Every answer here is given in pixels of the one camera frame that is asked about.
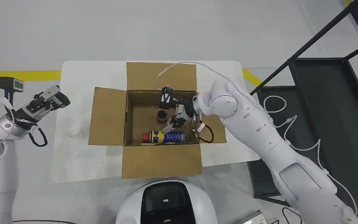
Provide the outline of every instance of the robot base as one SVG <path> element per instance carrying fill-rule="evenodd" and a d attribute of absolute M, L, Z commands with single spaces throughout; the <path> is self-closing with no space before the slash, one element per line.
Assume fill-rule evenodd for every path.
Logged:
<path fill-rule="evenodd" d="M 182 180 L 147 184 L 133 192 L 119 209 L 116 224 L 218 224 L 209 196 Z"/>

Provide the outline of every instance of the small cup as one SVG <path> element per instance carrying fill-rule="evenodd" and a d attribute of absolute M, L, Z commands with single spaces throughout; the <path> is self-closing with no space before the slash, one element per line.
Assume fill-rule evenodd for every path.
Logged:
<path fill-rule="evenodd" d="M 168 121 L 168 114 L 164 110 L 157 112 L 157 122 L 159 124 L 165 124 Z"/>

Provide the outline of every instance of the spray can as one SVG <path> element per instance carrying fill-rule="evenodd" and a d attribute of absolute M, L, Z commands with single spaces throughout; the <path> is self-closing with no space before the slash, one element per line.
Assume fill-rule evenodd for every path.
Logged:
<path fill-rule="evenodd" d="M 161 131 L 153 130 L 149 133 L 142 134 L 144 143 L 162 144 L 167 142 L 182 143 L 185 140 L 184 132 L 169 132 L 164 134 Z"/>

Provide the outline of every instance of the label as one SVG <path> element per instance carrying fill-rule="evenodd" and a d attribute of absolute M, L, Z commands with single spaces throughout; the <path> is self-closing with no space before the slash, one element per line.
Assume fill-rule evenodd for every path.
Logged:
<path fill-rule="evenodd" d="M 150 132 L 150 140 L 154 144 L 166 142 L 182 143 L 185 140 L 185 134 L 183 132 L 169 132 L 164 134 L 158 130 L 153 130 Z"/>

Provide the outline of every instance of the yellow floor stripe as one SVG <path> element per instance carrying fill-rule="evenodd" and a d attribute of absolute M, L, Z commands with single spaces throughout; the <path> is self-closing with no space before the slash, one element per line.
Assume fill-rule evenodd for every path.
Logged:
<path fill-rule="evenodd" d="M 255 86 L 262 81 L 246 69 L 242 69 L 244 78 Z M 31 81 L 56 81 L 61 79 L 61 71 L 24 71 L 24 72 L 0 72 L 0 77 L 14 77 L 24 82 Z"/>
<path fill-rule="evenodd" d="M 246 69 L 242 69 L 242 73 L 244 74 L 244 78 L 249 81 L 250 83 L 252 83 L 254 86 L 258 86 L 261 84 L 261 80 L 259 78 L 257 78 L 256 76 L 254 76 L 251 72 L 249 72 Z"/>
<path fill-rule="evenodd" d="M 0 77 L 2 76 L 17 78 L 24 82 L 56 81 L 61 79 L 61 71 L 0 72 Z"/>

